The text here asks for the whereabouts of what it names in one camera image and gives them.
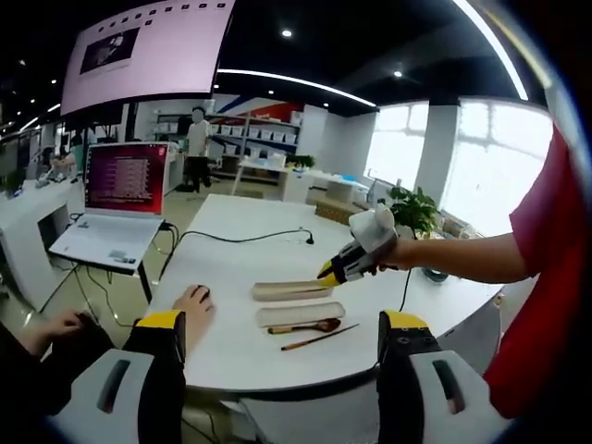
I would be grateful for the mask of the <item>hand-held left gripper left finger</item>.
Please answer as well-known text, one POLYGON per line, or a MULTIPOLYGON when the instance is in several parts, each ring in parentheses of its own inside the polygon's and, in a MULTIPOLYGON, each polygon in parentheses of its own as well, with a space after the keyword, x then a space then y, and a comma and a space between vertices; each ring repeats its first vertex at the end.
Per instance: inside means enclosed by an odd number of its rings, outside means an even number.
POLYGON ((48 357, 48 428, 66 443, 178 443, 185 314, 138 320, 123 348, 87 314, 48 357))

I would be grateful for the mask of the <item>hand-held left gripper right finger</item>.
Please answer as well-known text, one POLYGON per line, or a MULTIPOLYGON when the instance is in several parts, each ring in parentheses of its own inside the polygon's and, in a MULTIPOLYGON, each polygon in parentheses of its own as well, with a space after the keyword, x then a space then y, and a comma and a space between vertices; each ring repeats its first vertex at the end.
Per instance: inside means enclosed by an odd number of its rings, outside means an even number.
POLYGON ((486 381, 413 314, 379 314, 376 391, 380 443, 493 443, 510 425, 486 381))

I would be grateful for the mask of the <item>person's right hand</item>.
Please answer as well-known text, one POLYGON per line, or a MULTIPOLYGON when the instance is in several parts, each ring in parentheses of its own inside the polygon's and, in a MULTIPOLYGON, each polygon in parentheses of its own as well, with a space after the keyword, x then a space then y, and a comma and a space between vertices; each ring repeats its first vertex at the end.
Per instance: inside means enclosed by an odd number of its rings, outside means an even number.
POLYGON ((408 271, 414 267, 415 240, 398 238, 396 242, 379 255, 376 270, 408 271))

